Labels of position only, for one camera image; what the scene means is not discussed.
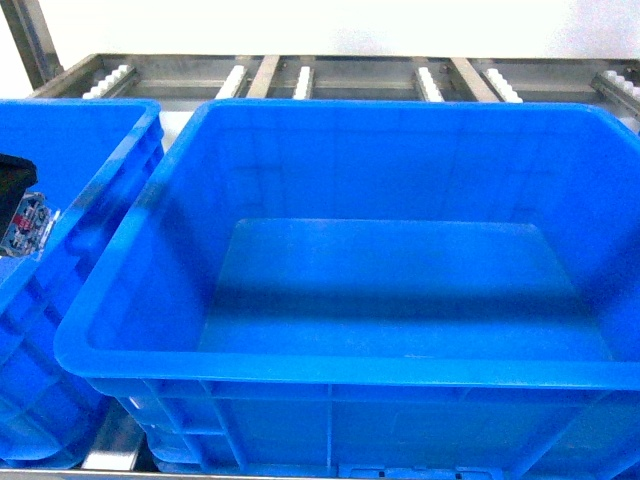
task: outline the blue plastic crate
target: blue plastic crate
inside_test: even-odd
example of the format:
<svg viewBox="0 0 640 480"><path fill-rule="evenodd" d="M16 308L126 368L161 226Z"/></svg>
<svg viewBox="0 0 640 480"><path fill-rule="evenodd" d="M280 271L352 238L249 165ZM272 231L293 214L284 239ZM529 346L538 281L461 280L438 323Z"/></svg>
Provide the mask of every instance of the blue plastic crate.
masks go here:
<svg viewBox="0 0 640 480"><path fill-rule="evenodd" d="M0 259L0 465L70 467L93 441L104 397L65 372L53 338L163 155L149 101L2 101L0 152L32 160L62 210L42 259Z"/></svg>
<svg viewBox="0 0 640 480"><path fill-rule="evenodd" d="M640 141L602 110L225 101L55 350L165 471L608 479L639 302Z"/></svg>

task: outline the metal frame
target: metal frame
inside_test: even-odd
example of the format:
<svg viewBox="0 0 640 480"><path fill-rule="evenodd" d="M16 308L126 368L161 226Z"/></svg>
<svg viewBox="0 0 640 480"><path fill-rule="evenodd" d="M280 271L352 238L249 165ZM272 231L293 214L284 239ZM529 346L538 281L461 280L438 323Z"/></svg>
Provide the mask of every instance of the metal frame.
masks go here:
<svg viewBox="0 0 640 480"><path fill-rule="evenodd" d="M38 0L0 0L31 86L36 89L64 69Z"/></svg>

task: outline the crate base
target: crate base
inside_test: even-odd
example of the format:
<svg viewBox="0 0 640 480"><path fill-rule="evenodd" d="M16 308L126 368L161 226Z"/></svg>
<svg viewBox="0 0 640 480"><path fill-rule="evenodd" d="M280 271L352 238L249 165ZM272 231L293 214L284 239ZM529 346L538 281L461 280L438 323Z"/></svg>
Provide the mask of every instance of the crate base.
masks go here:
<svg viewBox="0 0 640 480"><path fill-rule="evenodd" d="M536 227L427 221L240 221L200 351L612 360Z"/></svg>

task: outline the white roller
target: white roller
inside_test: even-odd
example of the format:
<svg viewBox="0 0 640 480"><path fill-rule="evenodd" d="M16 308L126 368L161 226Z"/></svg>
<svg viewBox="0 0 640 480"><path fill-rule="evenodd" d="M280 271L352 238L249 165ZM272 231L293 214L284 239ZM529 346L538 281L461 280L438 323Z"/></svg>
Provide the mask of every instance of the white roller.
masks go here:
<svg viewBox="0 0 640 480"><path fill-rule="evenodd" d="M497 68L489 68L484 72L489 83L496 89L498 95L507 103L522 103L522 98L518 95L506 78Z"/></svg>

